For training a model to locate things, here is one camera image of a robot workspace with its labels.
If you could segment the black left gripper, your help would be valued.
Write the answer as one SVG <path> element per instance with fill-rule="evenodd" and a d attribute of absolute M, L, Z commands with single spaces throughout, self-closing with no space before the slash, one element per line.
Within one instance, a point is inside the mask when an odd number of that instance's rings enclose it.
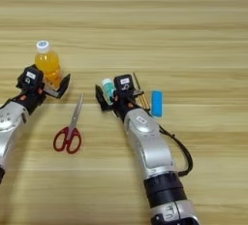
<path fill-rule="evenodd" d="M 46 99 L 47 95 L 60 99 L 69 86 L 71 75 L 68 74 L 60 83 L 57 91 L 45 86 L 37 88 L 22 87 L 20 93 L 9 101 L 9 111 L 12 113 L 32 114 Z"/>

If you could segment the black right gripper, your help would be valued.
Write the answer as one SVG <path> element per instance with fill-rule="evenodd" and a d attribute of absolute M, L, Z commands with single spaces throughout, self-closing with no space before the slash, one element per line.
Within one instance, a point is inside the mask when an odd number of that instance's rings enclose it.
<path fill-rule="evenodd" d="M 117 95 L 113 96 L 112 110 L 121 120 L 124 120 L 129 111 L 138 109 L 136 98 L 144 94 L 143 90 L 135 89 L 133 95 Z M 95 96 L 103 112 L 110 111 L 111 106 L 107 103 L 104 92 L 100 85 L 95 85 Z"/>

